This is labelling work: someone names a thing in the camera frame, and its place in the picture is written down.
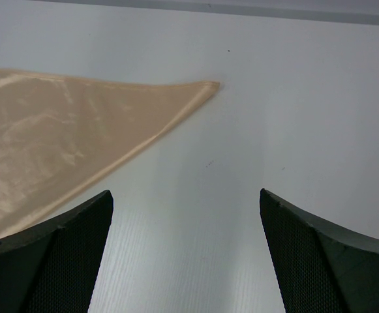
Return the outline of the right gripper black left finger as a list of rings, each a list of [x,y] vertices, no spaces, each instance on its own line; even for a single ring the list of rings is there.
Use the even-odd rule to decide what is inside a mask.
[[[0,312],[87,312],[113,211],[105,190],[0,238]]]

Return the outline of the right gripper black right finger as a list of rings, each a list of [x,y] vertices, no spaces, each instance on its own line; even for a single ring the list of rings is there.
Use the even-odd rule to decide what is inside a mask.
[[[260,217],[286,312],[379,312],[379,239],[266,189]]]

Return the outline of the peach cloth napkin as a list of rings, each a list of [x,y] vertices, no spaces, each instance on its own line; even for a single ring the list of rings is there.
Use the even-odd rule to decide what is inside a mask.
[[[39,222],[201,107],[219,83],[141,85],[0,68],[0,238]]]

